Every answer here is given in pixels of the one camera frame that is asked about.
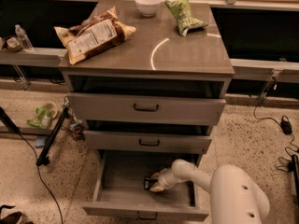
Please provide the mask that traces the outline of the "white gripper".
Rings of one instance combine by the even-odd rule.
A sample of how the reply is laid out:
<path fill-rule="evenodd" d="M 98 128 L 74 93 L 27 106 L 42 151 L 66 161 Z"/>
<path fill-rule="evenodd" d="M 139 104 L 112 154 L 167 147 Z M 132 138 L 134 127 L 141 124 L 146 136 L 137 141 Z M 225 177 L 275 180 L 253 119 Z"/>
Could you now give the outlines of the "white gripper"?
<path fill-rule="evenodd" d="M 171 189 L 176 184 L 185 183 L 188 178 L 184 176 L 183 172 L 179 169 L 164 168 L 160 172 L 153 174 L 150 178 L 158 179 L 156 185 L 152 186 L 149 190 L 151 192 L 162 192 L 165 189 Z"/>

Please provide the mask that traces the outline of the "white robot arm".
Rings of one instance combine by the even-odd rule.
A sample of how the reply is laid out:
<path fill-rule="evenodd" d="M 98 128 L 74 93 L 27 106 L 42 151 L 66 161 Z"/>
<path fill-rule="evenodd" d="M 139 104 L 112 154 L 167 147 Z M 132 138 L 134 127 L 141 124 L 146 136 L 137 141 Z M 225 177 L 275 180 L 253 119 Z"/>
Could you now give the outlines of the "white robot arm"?
<path fill-rule="evenodd" d="M 270 213 L 263 190 L 242 169 L 232 164 L 218 167 L 213 174 L 195 164 L 177 159 L 151 178 L 151 192 L 162 192 L 176 184 L 192 181 L 210 195 L 212 224 L 262 224 Z"/>

